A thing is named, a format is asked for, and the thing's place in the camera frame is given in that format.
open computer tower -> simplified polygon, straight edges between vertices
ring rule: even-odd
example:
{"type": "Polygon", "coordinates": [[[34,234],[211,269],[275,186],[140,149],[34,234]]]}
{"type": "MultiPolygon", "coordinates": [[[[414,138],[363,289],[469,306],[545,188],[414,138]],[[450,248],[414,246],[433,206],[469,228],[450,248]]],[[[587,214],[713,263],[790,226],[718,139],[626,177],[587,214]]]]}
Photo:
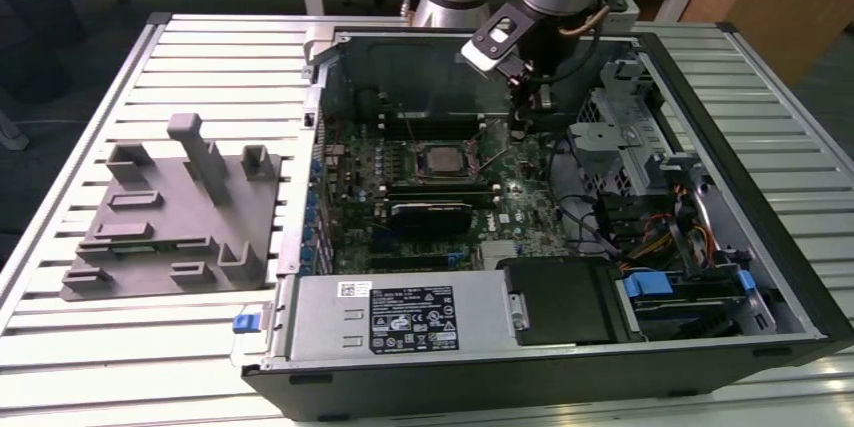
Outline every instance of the open computer tower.
{"type": "Polygon", "coordinates": [[[243,369],[286,416],[697,395],[850,345],[658,38],[604,36],[519,124],[469,35],[347,29],[315,58],[305,219],[243,369]]]}

blue connector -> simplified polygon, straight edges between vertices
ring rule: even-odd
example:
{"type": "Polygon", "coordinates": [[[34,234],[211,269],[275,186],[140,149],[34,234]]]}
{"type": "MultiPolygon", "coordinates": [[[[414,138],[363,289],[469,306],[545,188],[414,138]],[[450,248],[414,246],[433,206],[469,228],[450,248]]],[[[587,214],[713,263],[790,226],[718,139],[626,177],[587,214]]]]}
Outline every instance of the blue connector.
{"type": "Polygon", "coordinates": [[[241,314],[231,324],[235,334],[250,334],[262,331],[262,314],[241,314]]]}
{"type": "Polygon", "coordinates": [[[449,267],[455,267],[457,263],[463,260],[463,258],[466,257],[466,254],[463,252],[455,252],[453,254],[449,254],[449,267]]]}
{"type": "Polygon", "coordinates": [[[303,247],[302,250],[299,251],[301,262],[309,263],[314,258],[315,258],[315,249],[311,247],[303,247]]]}
{"type": "Polygon", "coordinates": [[[673,286],[665,272],[637,272],[624,279],[624,286],[629,297],[673,294],[673,286]]]}
{"type": "Polygon", "coordinates": [[[745,288],[745,292],[753,292],[757,290],[757,281],[753,278],[753,275],[746,270],[738,271],[738,280],[742,283],[742,287],[745,288]]]}

aluminum slotted table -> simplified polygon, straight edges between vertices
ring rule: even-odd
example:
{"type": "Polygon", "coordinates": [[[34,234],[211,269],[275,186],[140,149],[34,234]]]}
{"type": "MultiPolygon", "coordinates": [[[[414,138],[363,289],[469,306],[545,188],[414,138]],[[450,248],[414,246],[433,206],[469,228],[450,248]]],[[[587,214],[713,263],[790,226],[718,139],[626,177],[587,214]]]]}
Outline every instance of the aluminum slotted table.
{"type": "MultiPolygon", "coordinates": [[[[111,145],[142,141],[152,156],[173,113],[197,112],[225,154],[266,144],[286,157],[274,226],[289,222],[289,163],[309,95],[305,43],[335,25],[398,19],[160,16],[144,29],[104,102],[0,274],[2,425],[289,425],[251,390],[239,365],[257,361],[265,333],[231,330],[235,315],[273,290],[64,302],[75,247],[110,181],[111,145]]],[[[737,33],[714,24],[640,24],[682,68],[781,219],[849,316],[854,315],[854,166],[737,33]]],[[[674,130],[681,127],[672,117],[674,130]]],[[[270,262],[281,245],[274,228],[270,262]]],[[[849,352],[766,371],[712,395],[642,399],[361,425],[850,425],[849,352]]]]}

motherboard chip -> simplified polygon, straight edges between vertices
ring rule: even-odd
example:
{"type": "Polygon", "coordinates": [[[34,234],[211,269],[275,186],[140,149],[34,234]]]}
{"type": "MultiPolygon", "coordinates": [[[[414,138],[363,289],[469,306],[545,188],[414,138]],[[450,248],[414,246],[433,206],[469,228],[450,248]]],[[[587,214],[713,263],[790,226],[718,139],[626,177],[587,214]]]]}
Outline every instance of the motherboard chip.
{"type": "Polygon", "coordinates": [[[427,169],[433,174],[466,175],[463,153],[458,147],[430,147],[425,152],[427,169]]]}

warning label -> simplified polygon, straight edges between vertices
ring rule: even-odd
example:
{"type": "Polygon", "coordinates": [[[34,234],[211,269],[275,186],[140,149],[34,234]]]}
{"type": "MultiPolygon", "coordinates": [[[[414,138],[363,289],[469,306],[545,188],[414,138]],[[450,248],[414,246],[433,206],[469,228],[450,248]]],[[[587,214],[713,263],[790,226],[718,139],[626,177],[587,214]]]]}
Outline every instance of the warning label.
{"type": "Polygon", "coordinates": [[[459,350],[451,286],[371,290],[371,351],[459,350]]]}

